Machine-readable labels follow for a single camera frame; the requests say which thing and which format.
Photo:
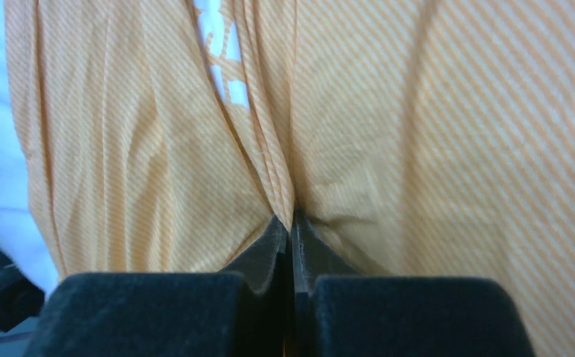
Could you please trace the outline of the orange cartoon pillowcase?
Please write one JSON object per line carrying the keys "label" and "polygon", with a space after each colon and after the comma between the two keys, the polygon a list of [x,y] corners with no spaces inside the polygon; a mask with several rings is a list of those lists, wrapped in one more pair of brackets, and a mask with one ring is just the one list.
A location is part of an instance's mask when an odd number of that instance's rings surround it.
{"label": "orange cartoon pillowcase", "polygon": [[359,268],[476,275],[575,356],[575,1],[6,1],[61,278],[213,271],[304,210]]}

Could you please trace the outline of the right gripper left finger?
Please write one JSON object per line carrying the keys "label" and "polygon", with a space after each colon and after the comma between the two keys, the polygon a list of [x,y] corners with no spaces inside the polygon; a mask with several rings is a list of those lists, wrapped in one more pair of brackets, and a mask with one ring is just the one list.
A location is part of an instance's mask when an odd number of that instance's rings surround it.
{"label": "right gripper left finger", "polygon": [[287,230],[213,273],[83,273],[51,295],[27,356],[281,356]]}

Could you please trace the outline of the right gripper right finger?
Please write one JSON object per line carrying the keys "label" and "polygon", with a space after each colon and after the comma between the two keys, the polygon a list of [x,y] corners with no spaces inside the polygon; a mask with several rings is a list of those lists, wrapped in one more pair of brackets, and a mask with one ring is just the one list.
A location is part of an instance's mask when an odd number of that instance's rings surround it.
{"label": "right gripper right finger", "polygon": [[533,356],[495,281],[366,275],[323,242],[305,213],[291,232],[297,356]]}

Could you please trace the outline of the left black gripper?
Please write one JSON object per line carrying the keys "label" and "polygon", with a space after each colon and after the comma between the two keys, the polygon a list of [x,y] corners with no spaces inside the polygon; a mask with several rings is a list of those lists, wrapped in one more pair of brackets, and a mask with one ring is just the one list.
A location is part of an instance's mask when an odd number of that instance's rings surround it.
{"label": "left black gripper", "polygon": [[45,293],[33,285],[0,251],[0,331],[7,332],[31,317],[37,317]]}

